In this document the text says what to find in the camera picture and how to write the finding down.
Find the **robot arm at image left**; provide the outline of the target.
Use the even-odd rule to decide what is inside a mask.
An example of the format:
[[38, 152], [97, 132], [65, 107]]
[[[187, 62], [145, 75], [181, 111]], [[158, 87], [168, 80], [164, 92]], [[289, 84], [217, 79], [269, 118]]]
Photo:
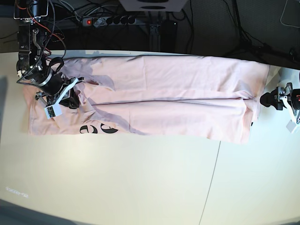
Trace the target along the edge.
[[68, 79], [60, 72], [64, 66], [62, 57], [48, 59], [51, 52], [47, 46], [54, 33], [56, 15], [50, 0], [16, 0], [14, 19], [19, 20], [17, 40], [19, 44], [16, 70], [18, 84], [39, 89], [36, 99], [45, 100], [47, 105], [63, 105], [70, 109], [79, 107], [74, 86], [78, 81]]

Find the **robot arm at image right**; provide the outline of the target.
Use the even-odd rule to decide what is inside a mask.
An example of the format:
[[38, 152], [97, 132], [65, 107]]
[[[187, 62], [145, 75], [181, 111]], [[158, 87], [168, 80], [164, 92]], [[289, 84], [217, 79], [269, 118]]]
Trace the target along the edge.
[[291, 107], [292, 114], [296, 115], [296, 111], [300, 109], [300, 89], [294, 89], [291, 82], [285, 87], [277, 86], [273, 91], [266, 92], [260, 97], [260, 104], [265, 107], [273, 106], [276, 110], [282, 111], [283, 108], [288, 108], [284, 100]]

